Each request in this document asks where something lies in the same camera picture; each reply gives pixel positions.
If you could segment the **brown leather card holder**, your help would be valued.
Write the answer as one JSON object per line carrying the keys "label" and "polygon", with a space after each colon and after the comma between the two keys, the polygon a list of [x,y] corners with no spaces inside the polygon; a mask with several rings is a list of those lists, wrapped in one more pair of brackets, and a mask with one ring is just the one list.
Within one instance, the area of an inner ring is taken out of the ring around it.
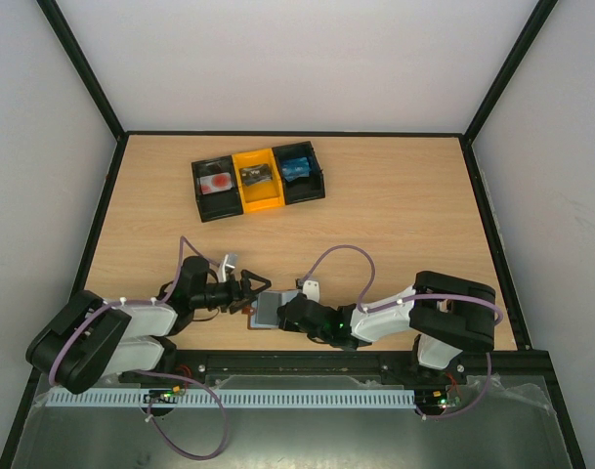
{"label": "brown leather card holder", "polygon": [[295,298],[298,293],[300,293],[299,289],[267,290],[260,293],[247,310],[243,310],[248,316],[247,328],[250,330],[278,329],[277,309]]}

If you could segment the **black VIP logo card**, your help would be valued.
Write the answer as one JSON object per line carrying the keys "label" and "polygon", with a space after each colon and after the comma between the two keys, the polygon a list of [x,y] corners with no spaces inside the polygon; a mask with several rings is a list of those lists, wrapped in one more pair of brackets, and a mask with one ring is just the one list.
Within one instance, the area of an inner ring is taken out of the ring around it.
{"label": "black VIP logo card", "polygon": [[273,171],[269,164],[247,166],[239,169],[241,182],[246,187],[270,182],[273,179]]}

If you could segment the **blue card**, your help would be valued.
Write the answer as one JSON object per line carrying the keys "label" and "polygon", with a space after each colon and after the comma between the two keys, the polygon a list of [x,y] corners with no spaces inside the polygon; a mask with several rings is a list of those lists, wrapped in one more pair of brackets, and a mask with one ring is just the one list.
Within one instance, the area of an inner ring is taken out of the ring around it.
{"label": "blue card", "polygon": [[311,174],[311,165],[307,157],[284,159],[279,167],[286,182],[308,178]]}

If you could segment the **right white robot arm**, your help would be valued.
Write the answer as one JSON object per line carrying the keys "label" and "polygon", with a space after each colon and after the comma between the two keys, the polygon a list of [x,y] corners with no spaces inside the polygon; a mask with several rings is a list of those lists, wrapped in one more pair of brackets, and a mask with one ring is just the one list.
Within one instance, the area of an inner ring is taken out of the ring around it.
{"label": "right white robot arm", "polygon": [[418,333],[412,375],[429,383],[463,352],[489,353],[503,320],[495,290],[483,283],[422,271],[402,292],[362,306],[323,306],[305,294],[277,308],[278,327],[344,351],[410,330]]}

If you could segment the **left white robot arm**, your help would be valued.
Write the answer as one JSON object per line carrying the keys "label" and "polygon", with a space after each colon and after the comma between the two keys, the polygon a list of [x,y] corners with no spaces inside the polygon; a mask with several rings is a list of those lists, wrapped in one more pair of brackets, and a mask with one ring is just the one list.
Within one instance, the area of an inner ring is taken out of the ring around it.
{"label": "left white robot arm", "polygon": [[175,336],[198,310],[234,314],[272,283],[248,270],[235,275],[226,257],[217,269],[208,259],[182,260],[173,280],[148,300],[107,300],[90,290],[71,296],[27,347],[28,363],[51,385],[81,394],[102,378],[155,369]]}

